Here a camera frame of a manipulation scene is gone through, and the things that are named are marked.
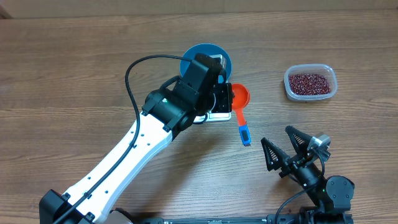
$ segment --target blue bowl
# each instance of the blue bowl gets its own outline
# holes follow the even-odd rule
[[[194,59],[195,55],[197,53],[203,53],[206,55],[218,55],[221,54],[225,58],[225,71],[226,71],[226,79],[229,80],[231,73],[232,73],[232,61],[231,58],[229,57],[228,53],[222,49],[221,47],[215,45],[215,44],[198,44],[190,49],[188,49],[183,57],[189,58],[189,59]],[[180,73],[181,76],[184,76],[185,72],[188,69],[190,62],[187,61],[181,61],[180,63]],[[220,83],[223,82],[223,78],[220,77],[220,80],[218,80]]]

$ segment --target clear plastic container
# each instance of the clear plastic container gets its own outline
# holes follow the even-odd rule
[[[309,74],[319,74],[323,75],[330,85],[331,92],[329,94],[322,95],[297,95],[292,89],[290,89],[289,85],[289,76],[298,75],[303,73]],[[325,100],[327,98],[331,98],[337,91],[337,79],[336,74],[333,69],[324,64],[306,64],[306,65],[294,65],[290,67],[285,72],[285,89],[287,98],[292,101],[315,101],[315,100]]]

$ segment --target wood grain surface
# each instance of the wood grain surface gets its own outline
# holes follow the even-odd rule
[[[233,60],[233,83],[251,91],[236,118],[192,126],[155,156],[116,203],[164,218],[275,213],[300,187],[267,172],[260,139],[293,154],[284,128],[331,136],[325,175],[355,184],[356,223],[398,223],[398,11],[267,12],[0,21],[0,223],[39,223],[39,200],[84,177],[124,136],[134,112],[124,87],[131,62],[182,55],[212,42]],[[318,103],[286,97],[292,65],[326,63],[337,94]],[[179,62],[134,68],[146,95],[178,74]],[[312,205],[301,196],[283,213]]]
[[[6,18],[395,9],[398,0],[0,0]]]

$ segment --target red beans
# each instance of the red beans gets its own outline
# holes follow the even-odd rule
[[[331,92],[328,80],[319,74],[291,75],[289,85],[297,95],[322,95]]]

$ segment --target orange measuring cup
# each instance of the orange measuring cup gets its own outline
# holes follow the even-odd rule
[[[236,119],[238,120],[239,133],[241,135],[242,143],[244,146],[250,146],[250,132],[247,122],[243,116],[243,108],[245,108],[250,102],[250,92],[244,85],[240,83],[232,84],[232,92],[232,110],[234,110],[236,113]]]

